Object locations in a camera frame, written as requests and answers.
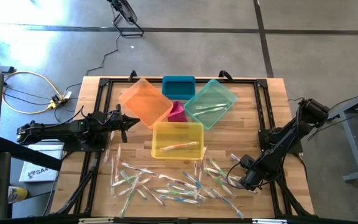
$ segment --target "translucent plastic bin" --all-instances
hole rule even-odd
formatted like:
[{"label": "translucent plastic bin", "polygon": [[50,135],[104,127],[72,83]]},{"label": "translucent plastic bin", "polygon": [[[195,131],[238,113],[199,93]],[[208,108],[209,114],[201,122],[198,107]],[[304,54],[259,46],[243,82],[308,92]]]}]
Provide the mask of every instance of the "translucent plastic bin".
[{"label": "translucent plastic bin", "polygon": [[[216,80],[209,81],[192,99],[185,104],[185,111],[194,121],[201,122],[209,130],[237,101],[238,97]],[[202,111],[220,108],[196,115]]]},{"label": "translucent plastic bin", "polygon": [[150,129],[155,122],[166,118],[173,106],[167,97],[144,78],[122,94],[119,101]]},{"label": "translucent plastic bin", "polygon": [[153,129],[152,157],[198,160],[204,156],[204,129],[201,123],[158,122]]}]

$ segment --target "wooden tabletop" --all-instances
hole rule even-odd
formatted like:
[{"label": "wooden tabletop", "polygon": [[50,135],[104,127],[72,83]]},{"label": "wooden tabletop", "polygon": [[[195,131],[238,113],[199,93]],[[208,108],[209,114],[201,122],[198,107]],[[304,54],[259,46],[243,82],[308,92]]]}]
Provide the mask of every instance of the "wooden tabletop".
[{"label": "wooden tabletop", "polygon": [[[100,77],[84,77],[81,86],[80,95],[76,110],[78,111],[84,106],[86,113],[93,112],[96,92]],[[285,91],[284,81],[281,78],[268,78],[268,90],[272,102],[275,124],[277,127],[284,126],[291,120],[290,107],[288,105],[287,93]],[[112,88],[111,102],[109,109],[115,108],[119,103],[118,97],[123,94],[132,84],[131,83],[115,83]],[[230,108],[230,110],[211,128],[204,132],[204,145],[208,147],[206,156],[214,159],[221,168],[228,171],[234,163],[230,161],[231,153],[237,157],[244,154],[250,154],[257,158],[260,154],[259,141],[257,131],[259,129],[259,120],[256,110],[255,93],[252,85],[225,84],[234,94],[238,96],[238,101]],[[160,83],[153,83],[158,89],[161,89]],[[199,91],[204,84],[196,84]],[[263,92],[261,91],[262,104],[265,108],[263,100]],[[122,107],[122,112],[128,116],[135,117],[127,108]],[[192,161],[173,161],[158,160],[151,156],[152,146],[152,130],[147,128],[143,123],[139,122],[133,126],[128,132],[128,143],[122,143],[121,133],[115,132],[113,143],[110,148],[111,155],[116,155],[118,145],[121,145],[121,159],[136,167],[146,167],[158,174],[166,174],[176,179],[188,180],[183,176],[183,170],[189,174],[194,173]],[[53,198],[51,212],[56,212],[69,199],[73,191],[77,188],[81,168],[83,163],[83,152],[75,152],[68,156],[62,165],[60,176],[57,183],[56,192]],[[110,196],[110,163],[102,161],[98,171],[98,179],[96,183],[96,191],[93,201],[92,216],[116,217],[119,215],[127,195],[112,197]],[[134,170],[124,169],[127,174],[136,174]],[[285,176],[288,188],[293,192],[296,199],[302,206],[313,213],[308,184],[306,182],[305,172],[301,162],[293,155],[288,155],[285,159]],[[244,171],[235,168],[232,174],[244,175]],[[257,190],[253,194],[243,189],[230,189],[236,195],[231,198],[225,194],[214,181],[203,174],[201,183],[204,186],[214,186],[228,200],[230,200],[245,217],[272,218],[273,207],[270,195],[269,185],[265,185],[263,190]],[[154,179],[146,184],[146,186],[154,191],[155,189],[166,189],[168,182],[162,179]],[[123,184],[116,189],[120,192],[129,187],[129,184]],[[236,218],[234,210],[217,198],[208,198],[205,203],[200,205],[192,205],[183,202],[175,202],[166,200],[166,207],[161,206],[147,192],[144,192],[147,200],[144,200],[138,193],[134,194],[126,217],[191,217],[191,218]],[[83,211],[86,198],[88,197],[88,187],[85,189],[81,211]],[[278,196],[280,208],[284,211],[283,199],[281,194]]]}]

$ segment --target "concrete floor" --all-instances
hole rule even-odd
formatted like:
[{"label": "concrete floor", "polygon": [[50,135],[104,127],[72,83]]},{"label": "concrete floor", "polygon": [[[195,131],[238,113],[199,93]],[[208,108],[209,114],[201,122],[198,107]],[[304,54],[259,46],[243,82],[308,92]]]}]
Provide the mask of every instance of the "concrete floor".
[{"label": "concrete floor", "polygon": [[[258,28],[252,0],[129,2],[143,27]],[[266,29],[358,30],[358,1],[259,3]],[[111,19],[104,0],[0,0],[0,23],[111,27]],[[117,32],[27,31],[0,25],[0,64],[41,73],[64,91],[81,82],[85,71],[97,67],[103,55],[114,50],[117,36]],[[304,96],[332,106],[358,95],[358,35],[268,34],[266,39],[274,77],[285,79],[289,98]],[[222,69],[234,77],[267,77],[259,34],[149,32],[141,39],[120,38],[119,51],[107,57],[103,69],[89,75],[128,75],[136,70],[141,76],[215,76]],[[49,86],[41,88],[44,81],[30,75],[13,77],[9,84],[42,96],[54,94]],[[42,109],[12,99],[9,102],[23,110]],[[75,101],[70,103],[69,107],[75,106]],[[296,104],[291,103],[291,108],[295,112]],[[70,116],[58,111],[60,119]],[[16,128],[32,119],[55,122],[53,111],[29,116],[3,106],[0,136],[15,141]],[[342,126],[303,141],[303,147],[316,214],[358,220],[358,181],[345,184],[342,180],[357,169]],[[19,172],[21,165],[14,159],[12,171]],[[14,204],[14,217],[40,215],[46,199],[43,195]]]}]

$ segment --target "yellow bin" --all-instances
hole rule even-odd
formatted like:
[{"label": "yellow bin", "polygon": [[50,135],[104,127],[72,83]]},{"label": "yellow bin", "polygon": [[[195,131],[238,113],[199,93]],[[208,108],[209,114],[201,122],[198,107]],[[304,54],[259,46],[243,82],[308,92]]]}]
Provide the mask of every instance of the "yellow bin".
[{"label": "yellow bin", "polygon": [[204,156],[202,123],[158,122],[153,129],[152,157],[199,160]]}]

